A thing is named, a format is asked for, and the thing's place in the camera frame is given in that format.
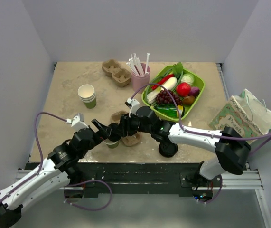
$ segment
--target red pepper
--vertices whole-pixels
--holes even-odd
[[[163,77],[159,82],[157,82],[159,85],[164,84],[164,82],[166,82],[169,78],[174,77],[174,74],[171,75],[167,75],[165,77]],[[152,90],[155,90],[158,86],[154,85],[153,87],[151,87]]]

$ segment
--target wooden tabletop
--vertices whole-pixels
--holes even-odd
[[[153,79],[165,66],[172,64],[174,63],[150,62],[150,79]],[[95,118],[108,125],[113,113],[120,110],[128,111],[124,102],[134,92],[131,84],[123,88],[117,87],[112,79],[104,74],[101,65],[101,62],[58,62],[44,111],[63,118],[73,118],[75,114],[83,113],[85,122],[95,131],[97,129],[91,124],[92,119]],[[183,65],[185,69],[201,77],[206,85],[197,104],[183,120],[183,125],[209,129],[207,124],[226,102],[216,64],[183,62]],[[77,95],[78,88],[83,84],[91,84],[95,88],[97,106],[94,109],[87,109]],[[135,98],[144,105],[139,94]],[[38,137],[44,157],[66,139],[71,139],[74,132],[70,125],[43,115],[38,127]],[[175,156],[164,158],[158,152],[159,143],[149,134],[141,134],[141,143],[133,147],[126,147],[120,141],[117,148],[109,149],[102,143],[89,151],[80,162],[201,162],[214,156],[211,152],[200,148],[179,145]],[[40,161],[36,144],[29,161]]]

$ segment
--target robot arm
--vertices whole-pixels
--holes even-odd
[[[41,172],[38,173],[36,168],[18,182],[0,191],[0,200],[2,200],[0,228],[14,225],[21,218],[22,211],[58,188],[79,183],[81,179],[81,173],[77,168],[79,159],[107,138],[115,142],[136,132],[149,133],[152,138],[160,142],[159,152],[165,157],[174,156],[178,151],[177,144],[188,144],[214,152],[216,158],[201,163],[197,173],[189,180],[193,183],[211,180],[226,171],[242,174],[250,152],[250,146],[246,142],[187,133],[175,122],[160,120],[149,107],[139,108],[139,102],[135,99],[128,99],[126,105],[130,108],[130,112],[121,116],[119,124],[112,123],[105,126],[95,119],[92,120],[98,129],[97,132],[85,124],[81,114],[76,115],[72,120],[67,119],[67,123],[76,130],[72,139],[54,148],[44,159]],[[185,128],[199,133],[240,137],[229,127],[223,131]],[[14,186],[33,174],[36,174],[34,178],[9,194]]]

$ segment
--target green basket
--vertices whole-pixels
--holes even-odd
[[[173,66],[167,66],[165,67],[161,72],[159,72],[159,74],[155,77],[160,77],[160,75],[164,75],[165,72],[167,72],[168,70],[170,70],[170,68],[172,68]],[[203,79],[201,79],[199,76],[195,75],[194,73],[184,69],[184,75],[187,74],[187,73],[190,73],[194,76],[194,83],[192,85],[192,87],[197,87],[200,89],[200,94],[196,97],[196,100],[194,101],[194,103],[191,105],[191,106],[185,106],[185,114],[181,117],[181,119],[184,119],[188,113],[191,111],[191,109],[196,105],[197,101],[199,100],[199,98],[201,97],[201,94],[205,88],[205,83],[203,81]],[[156,115],[161,118],[161,119],[164,119],[164,120],[170,120],[170,121],[175,121],[177,122],[178,121],[178,118],[173,118],[173,117],[169,117],[169,116],[166,116],[160,112],[158,112],[157,110],[155,110],[153,107],[151,107],[146,101],[145,101],[145,97],[146,97],[146,92],[147,92],[147,89],[149,88],[146,87],[146,89],[144,90],[144,92],[141,94],[141,99],[143,101],[143,103],[146,105],[146,106],[149,106],[155,113]]]

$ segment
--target grapes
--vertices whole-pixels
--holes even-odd
[[[182,101],[177,94],[174,94],[169,90],[169,93],[172,95],[173,99],[169,94],[163,90],[159,94],[156,95],[157,104],[173,104],[173,101],[177,103],[177,105],[182,105]]]

